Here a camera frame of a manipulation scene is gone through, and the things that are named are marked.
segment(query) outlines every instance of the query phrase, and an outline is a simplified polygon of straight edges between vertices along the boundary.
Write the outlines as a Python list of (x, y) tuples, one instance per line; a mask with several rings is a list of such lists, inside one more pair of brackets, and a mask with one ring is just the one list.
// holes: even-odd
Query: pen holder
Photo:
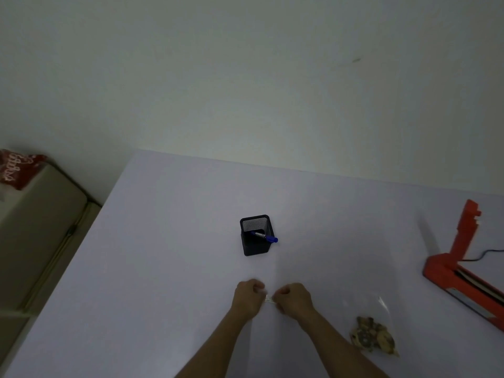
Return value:
[(243, 245), (243, 254), (245, 256), (265, 254), (268, 250), (270, 250), (270, 242), (262, 239), (261, 237), (250, 234), (250, 231), (255, 231), (264, 235), (275, 235), (268, 215), (243, 218), (240, 220), (240, 227), (242, 230), (241, 242)]

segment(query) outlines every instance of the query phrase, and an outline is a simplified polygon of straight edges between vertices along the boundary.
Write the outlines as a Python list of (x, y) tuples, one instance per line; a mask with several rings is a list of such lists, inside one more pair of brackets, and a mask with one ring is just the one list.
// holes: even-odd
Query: forearm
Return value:
[(217, 329), (175, 378), (224, 378), (246, 319), (230, 310)]
[(299, 324), (312, 339), (331, 378), (387, 378), (317, 311), (313, 311)]

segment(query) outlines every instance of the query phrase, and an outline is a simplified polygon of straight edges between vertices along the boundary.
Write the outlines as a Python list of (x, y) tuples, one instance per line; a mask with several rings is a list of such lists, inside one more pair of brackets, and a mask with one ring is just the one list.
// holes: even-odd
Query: white table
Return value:
[[(483, 242), (502, 246), (504, 197), (139, 151), (7, 378), (173, 376), (251, 277), (270, 291), (304, 283), (343, 334), (354, 315), (343, 301), (380, 294), (401, 357), (371, 357), (391, 376), (502, 377), (504, 334), (421, 274), (449, 250), (467, 198), (491, 220)], [(239, 221), (261, 214), (279, 243), (245, 257)], [(297, 324), (265, 304), (229, 376), (325, 372)]]

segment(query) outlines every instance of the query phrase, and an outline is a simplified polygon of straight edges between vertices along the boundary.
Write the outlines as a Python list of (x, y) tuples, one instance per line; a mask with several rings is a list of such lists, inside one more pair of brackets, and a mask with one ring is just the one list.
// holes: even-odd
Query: red object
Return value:
[(9, 150), (0, 150), (0, 183), (9, 184), (16, 190), (22, 190), (42, 168), (45, 155), (22, 155)]
[(468, 200), (450, 253), (427, 258), (423, 275), (504, 332), (504, 305), (493, 297), (504, 297), (504, 294), (458, 264), (478, 229), (475, 218), (480, 215), (477, 203)]

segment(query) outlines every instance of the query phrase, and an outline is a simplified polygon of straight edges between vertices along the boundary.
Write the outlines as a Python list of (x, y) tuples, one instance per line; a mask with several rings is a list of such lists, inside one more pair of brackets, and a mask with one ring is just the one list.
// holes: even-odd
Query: black cable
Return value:
[(504, 252), (504, 249), (487, 249), (477, 259), (464, 259), (464, 260), (461, 260), (461, 261), (480, 261), (482, 258), (485, 257), (485, 255), (486, 255), (487, 252)]

